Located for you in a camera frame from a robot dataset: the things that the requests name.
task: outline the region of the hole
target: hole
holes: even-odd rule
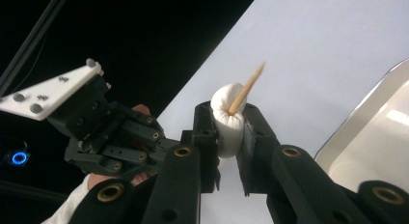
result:
[[[85,119],[84,119],[84,118],[78,118],[78,120],[77,120],[77,122],[76,122],[76,124],[77,124],[78,126],[82,126],[82,125],[84,125],[84,123],[85,123]]]
[[[290,157],[297,157],[301,155],[300,151],[293,149],[293,148],[283,148],[282,152],[286,156],[290,156]]]
[[[120,168],[121,168],[120,163],[116,163],[116,164],[114,165],[114,169],[115,169],[115,170],[119,170]]]
[[[175,150],[175,155],[179,157],[189,156],[190,154],[190,148],[182,147]]]
[[[101,202],[112,202],[123,194],[123,185],[121,183],[112,183],[103,187],[96,195]]]
[[[388,187],[376,186],[372,189],[372,192],[377,198],[384,202],[394,205],[402,205],[405,203],[405,200],[400,194]]]
[[[93,103],[93,110],[97,110],[99,108],[99,101],[95,101]]]
[[[333,216],[335,219],[337,219],[337,221],[341,223],[352,223],[352,218],[344,211],[334,210]]]
[[[175,221],[177,219],[177,211],[176,210],[165,210],[162,213],[162,218],[165,221]]]

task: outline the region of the white fabric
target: white fabric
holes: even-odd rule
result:
[[[220,88],[211,99],[210,106],[213,109],[213,116],[219,134],[222,137],[218,149],[219,157],[232,157],[240,150],[244,129],[242,112],[246,99],[241,102],[233,116],[230,116],[227,111],[242,88],[243,86],[240,83],[226,85]]]
[[[89,192],[88,179],[90,175],[85,177],[84,181],[76,187],[68,196],[67,200],[57,209],[57,211],[42,224],[66,224],[71,220],[76,208]]]

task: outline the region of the white bracket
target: white bracket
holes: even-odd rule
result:
[[[88,59],[87,66],[0,98],[0,110],[44,120],[97,74],[102,74],[101,65]]]

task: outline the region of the blue light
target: blue light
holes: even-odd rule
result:
[[[12,163],[14,165],[22,165],[27,161],[27,153],[25,152],[17,152],[12,157]]]

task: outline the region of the white surface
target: white surface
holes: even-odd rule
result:
[[[365,181],[409,192],[409,60],[372,91],[319,152],[316,161],[338,184],[358,191]]]
[[[179,139],[192,129],[197,104],[224,85],[244,83],[266,61],[248,102],[281,143],[315,155],[384,74],[409,57],[407,1],[256,0],[158,121],[168,138]],[[270,223],[263,198],[230,189],[241,186],[233,168],[221,168],[220,192],[203,196],[202,223]]]
[[[0,110],[38,121],[44,120],[100,71],[101,66],[99,63],[95,63],[95,66],[92,68],[85,66],[43,81],[1,98]],[[17,94],[23,95],[25,100],[15,101],[14,95]],[[37,96],[47,97],[47,99],[37,99]],[[35,103],[42,107],[40,113],[35,114],[30,110],[30,106]]]

